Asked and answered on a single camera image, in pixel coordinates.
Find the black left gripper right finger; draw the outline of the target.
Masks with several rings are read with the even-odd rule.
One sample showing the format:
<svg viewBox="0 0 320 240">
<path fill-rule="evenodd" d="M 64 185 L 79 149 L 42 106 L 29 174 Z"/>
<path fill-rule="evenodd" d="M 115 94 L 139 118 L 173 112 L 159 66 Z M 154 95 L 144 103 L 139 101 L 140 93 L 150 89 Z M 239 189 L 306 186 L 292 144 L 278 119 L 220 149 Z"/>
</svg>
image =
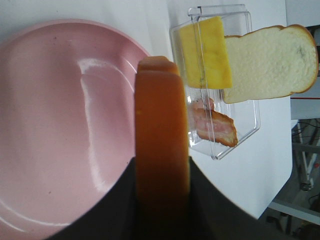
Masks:
<svg viewBox="0 0 320 240">
<path fill-rule="evenodd" d="M 188 240 L 289 240 L 242 210 L 221 193 L 189 159 Z"/>
</svg>

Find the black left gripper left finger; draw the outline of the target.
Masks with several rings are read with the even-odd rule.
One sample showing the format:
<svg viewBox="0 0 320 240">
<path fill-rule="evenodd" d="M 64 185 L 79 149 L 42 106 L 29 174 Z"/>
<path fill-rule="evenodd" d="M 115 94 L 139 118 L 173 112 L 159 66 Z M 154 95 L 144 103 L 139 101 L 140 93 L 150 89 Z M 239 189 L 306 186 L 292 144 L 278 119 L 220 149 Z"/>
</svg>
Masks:
<svg viewBox="0 0 320 240">
<path fill-rule="evenodd" d="M 136 161 L 133 157 L 109 192 L 50 240 L 135 240 Z"/>
</svg>

